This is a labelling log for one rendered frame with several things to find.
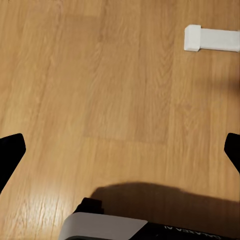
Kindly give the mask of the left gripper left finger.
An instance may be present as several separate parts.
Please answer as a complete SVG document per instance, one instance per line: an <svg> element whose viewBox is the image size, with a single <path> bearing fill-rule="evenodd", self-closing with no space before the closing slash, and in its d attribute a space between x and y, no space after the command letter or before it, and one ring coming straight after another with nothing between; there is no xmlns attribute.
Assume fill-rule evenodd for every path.
<svg viewBox="0 0 240 240"><path fill-rule="evenodd" d="M22 133L0 138L0 193L26 153Z"/></svg>

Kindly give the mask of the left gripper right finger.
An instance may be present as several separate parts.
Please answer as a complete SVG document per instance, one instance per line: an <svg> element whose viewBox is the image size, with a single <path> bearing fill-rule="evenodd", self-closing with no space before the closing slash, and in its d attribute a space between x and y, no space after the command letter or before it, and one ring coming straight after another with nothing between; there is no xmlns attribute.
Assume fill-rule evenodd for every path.
<svg viewBox="0 0 240 240"><path fill-rule="evenodd" d="M240 173L240 135L229 133L227 135L224 151Z"/></svg>

